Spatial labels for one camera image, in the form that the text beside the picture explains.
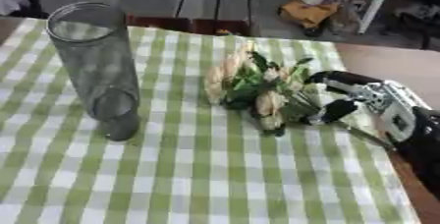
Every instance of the robotic arm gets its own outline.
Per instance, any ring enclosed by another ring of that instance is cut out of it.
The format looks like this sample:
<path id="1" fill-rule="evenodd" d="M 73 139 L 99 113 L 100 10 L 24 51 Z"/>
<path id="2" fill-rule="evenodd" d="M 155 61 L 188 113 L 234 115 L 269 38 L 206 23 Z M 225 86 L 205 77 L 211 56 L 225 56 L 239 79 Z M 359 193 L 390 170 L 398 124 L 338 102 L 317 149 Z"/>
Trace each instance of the robotic arm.
<path id="1" fill-rule="evenodd" d="M 423 184 L 440 199 L 440 112 L 432 110 L 414 92 L 394 82 L 347 72 L 320 72 L 306 84 L 326 84 L 344 99 L 304 118 L 305 123 L 333 123 L 358 109 L 358 103 L 379 119 L 387 142 L 410 163 Z"/>

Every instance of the green checkered tablecloth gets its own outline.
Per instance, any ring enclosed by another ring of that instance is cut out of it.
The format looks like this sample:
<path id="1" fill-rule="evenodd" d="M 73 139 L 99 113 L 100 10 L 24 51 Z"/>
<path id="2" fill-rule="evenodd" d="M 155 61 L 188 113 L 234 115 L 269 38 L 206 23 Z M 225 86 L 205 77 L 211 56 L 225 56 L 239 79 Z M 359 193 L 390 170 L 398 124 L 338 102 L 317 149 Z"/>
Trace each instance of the green checkered tablecloth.
<path id="1" fill-rule="evenodd" d="M 380 147 L 329 126 L 263 137 L 207 103 L 202 76 L 243 38 L 130 28 L 141 125 L 118 143 L 84 113 L 44 27 L 25 20 L 0 47 L 0 223 L 419 222 Z M 344 69 L 332 43 L 255 41 L 286 65 Z"/>

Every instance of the glass cup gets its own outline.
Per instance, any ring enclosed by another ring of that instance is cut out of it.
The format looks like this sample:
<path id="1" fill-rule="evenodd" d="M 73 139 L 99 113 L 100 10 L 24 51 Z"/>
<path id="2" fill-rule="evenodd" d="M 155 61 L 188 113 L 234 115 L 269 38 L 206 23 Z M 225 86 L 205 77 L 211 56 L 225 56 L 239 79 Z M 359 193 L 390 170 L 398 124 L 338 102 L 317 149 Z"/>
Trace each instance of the glass cup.
<path id="1" fill-rule="evenodd" d="M 47 31 L 87 114 L 106 138 L 126 140 L 138 130 L 138 78 L 126 16 L 101 3 L 55 11 Z"/>

